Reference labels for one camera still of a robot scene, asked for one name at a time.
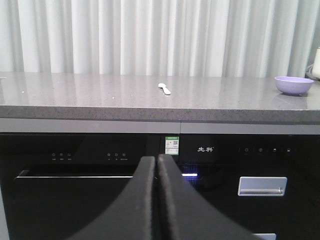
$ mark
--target purple bowl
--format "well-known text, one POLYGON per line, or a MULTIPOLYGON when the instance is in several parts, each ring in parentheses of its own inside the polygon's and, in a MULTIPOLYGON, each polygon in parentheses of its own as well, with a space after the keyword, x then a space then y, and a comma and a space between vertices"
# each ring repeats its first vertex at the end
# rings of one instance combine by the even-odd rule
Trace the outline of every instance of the purple bowl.
POLYGON ((295 76, 276 76, 275 86, 284 94, 300 95, 308 92, 313 80, 295 76))

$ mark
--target white object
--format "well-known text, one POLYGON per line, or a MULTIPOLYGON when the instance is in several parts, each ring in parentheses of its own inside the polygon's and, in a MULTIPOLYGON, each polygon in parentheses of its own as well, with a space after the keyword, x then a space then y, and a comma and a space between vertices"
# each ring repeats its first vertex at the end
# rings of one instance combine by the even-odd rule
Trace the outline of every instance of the white object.
POLYGON ((276 88, 291 95, 300 95, 308 92, 314 81, 308 78, 294 76, 277 76, 275 77, 276 88))
POLYGON ((312 76, 320 79, 320 46, 316 50, 312 68, 312 76))
POLYGON ((165 95, 171 94, 171 92, 169 91, 169 89, 167 88, 167 86, 164 83, 159 83, 158 87, 163 89, 163 92, 165 95))

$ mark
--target black foreground object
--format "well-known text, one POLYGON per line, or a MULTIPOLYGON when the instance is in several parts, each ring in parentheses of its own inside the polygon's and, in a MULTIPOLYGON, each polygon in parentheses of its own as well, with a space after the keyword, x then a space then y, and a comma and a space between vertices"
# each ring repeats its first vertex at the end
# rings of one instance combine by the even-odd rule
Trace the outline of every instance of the black foreground object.
POLYGON ((167 240, 260 240, 225 217, 184 181, 170 155, 160 154, 159 175, 162 234, 167 240))
POLYGON ((155 164, 155 157, 143 156, 117 199, 68 240, 151 240, 155 164))

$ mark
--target countertop edge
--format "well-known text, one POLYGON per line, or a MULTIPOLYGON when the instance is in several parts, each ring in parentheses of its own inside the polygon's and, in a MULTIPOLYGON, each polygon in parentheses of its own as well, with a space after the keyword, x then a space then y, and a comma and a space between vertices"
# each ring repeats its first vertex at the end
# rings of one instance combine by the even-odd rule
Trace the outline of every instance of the countertop edge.
POLYGON ((0 118, 320 125, 318 110, 0 105, 0 118))

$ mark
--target brand logo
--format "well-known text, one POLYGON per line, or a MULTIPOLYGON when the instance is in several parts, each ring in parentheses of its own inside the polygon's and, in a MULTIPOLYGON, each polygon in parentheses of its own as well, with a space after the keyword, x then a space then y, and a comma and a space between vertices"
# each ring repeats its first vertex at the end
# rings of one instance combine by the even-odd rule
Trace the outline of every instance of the brand logo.
POLYGON ((198 148, 198 152, 207 152, 207 153, 211 153, 214 150, 214 146, 208 146, 208 147, 199 147, 198 148))

